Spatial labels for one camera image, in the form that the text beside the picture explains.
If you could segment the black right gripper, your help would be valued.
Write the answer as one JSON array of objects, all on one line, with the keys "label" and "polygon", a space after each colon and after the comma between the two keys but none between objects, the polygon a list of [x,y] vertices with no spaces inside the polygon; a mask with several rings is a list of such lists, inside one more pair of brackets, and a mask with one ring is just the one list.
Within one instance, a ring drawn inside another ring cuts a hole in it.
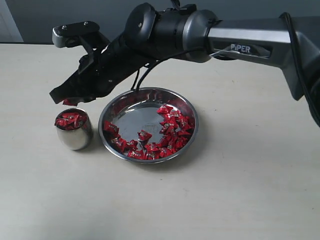
[{"label": "black right gripper", "polygon": [[65,99],[74,99],[78,104],[89,103],[107,96],[116,85],[154,61],[155,58],[149,54],[130,48],[121,34],[92,63],[89,55],[83,56],[79,60],[78,72],[49,95],[55,104]]}]

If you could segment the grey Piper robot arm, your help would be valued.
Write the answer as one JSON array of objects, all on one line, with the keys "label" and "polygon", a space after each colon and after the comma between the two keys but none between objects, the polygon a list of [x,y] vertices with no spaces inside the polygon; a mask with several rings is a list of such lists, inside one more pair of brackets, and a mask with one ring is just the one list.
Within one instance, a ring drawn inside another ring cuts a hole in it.
[{"label": "grey Piper robot arm", "polygon": [[211,58],[241,60],[282,70],[295,100],[305,97],[320,121],[320,19],[292,17],[220,20],[195,4],[157,11],[142,3],[130,13],[123,32],[109,41],[92,21],[53,28],[58,48],[82,46],[78,69],[50,92],[55,103],[88,103],[107,96],[119,83],[145,67],[168,59],[204,63]]}]

